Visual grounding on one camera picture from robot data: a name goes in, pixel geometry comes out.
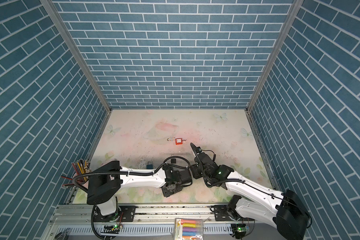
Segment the blue padlock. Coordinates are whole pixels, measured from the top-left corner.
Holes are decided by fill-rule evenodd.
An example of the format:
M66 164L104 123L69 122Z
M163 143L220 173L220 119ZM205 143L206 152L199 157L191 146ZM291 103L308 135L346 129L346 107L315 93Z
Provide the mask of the blue padlock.
M154 166L153 166L153 163L151 161L148 161L146 162L146 169L149 170L149 169L153 169Z

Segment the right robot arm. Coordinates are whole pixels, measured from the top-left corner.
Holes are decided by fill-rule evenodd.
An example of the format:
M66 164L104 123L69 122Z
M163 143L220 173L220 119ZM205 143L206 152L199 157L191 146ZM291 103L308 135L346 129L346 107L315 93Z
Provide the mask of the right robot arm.
M299 196L291 191L281 192L253 182L233 168L217 165L206 151L190 144L195 155L197 178L208 188L222 187L233 192L227 213L233 219L250 218L277 229L287 240L302 240L312 225L312 217Z

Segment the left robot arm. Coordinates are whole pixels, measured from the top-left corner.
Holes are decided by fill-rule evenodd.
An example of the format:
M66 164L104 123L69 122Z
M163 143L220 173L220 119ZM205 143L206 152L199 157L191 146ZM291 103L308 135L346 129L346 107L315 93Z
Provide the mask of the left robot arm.
M74 176L72 183L87 193L88 205L107 217L119 213L115 194L121 189L156 188L168 198L191 186L191 166L180 156L169 157L156 169L148 170L126 168L120 166L119 161L111 161L93 172Z

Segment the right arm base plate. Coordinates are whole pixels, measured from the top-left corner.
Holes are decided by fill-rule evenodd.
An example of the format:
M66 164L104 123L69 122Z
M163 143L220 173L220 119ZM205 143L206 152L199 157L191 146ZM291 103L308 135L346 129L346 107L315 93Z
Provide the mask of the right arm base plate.
M235 210L233 210L232 208L228 208L227 205L214 205L214 206L210 207L210 211L214 214L215 221L217 221L217 222L254 221L254 219L252 219L252 218L241 217Z

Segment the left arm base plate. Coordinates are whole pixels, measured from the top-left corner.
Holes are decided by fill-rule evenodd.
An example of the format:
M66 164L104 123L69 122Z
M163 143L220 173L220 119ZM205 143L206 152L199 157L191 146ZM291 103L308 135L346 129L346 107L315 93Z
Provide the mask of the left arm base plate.
M121 206L118 207L118 210L107 216L103 216L98 207L95 207L95 212L92 215L92 220L95 223L105 223L105 222L133 222L136 212L136 206Z

